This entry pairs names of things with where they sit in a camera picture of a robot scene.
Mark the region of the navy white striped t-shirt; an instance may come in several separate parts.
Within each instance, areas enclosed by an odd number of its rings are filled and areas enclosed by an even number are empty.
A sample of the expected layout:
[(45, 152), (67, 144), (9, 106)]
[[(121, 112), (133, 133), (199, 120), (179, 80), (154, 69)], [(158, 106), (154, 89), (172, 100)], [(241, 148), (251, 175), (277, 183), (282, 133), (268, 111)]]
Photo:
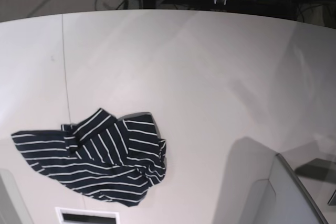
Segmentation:
[(15, 147), (37, 173), (104, 202), (137, 206), (166, 175), (166, 140), (151, 113), (99, 109), (59, 130), (19, 131)]

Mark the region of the white slotted panel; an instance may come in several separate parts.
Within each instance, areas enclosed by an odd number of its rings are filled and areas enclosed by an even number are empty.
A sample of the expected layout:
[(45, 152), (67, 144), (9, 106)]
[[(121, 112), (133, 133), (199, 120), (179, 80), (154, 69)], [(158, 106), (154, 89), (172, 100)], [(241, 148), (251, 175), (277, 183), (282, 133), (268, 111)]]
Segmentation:
[(120, 214), (110, 211), (55, 208), (59, 223), (114, 223), (120, 224)]

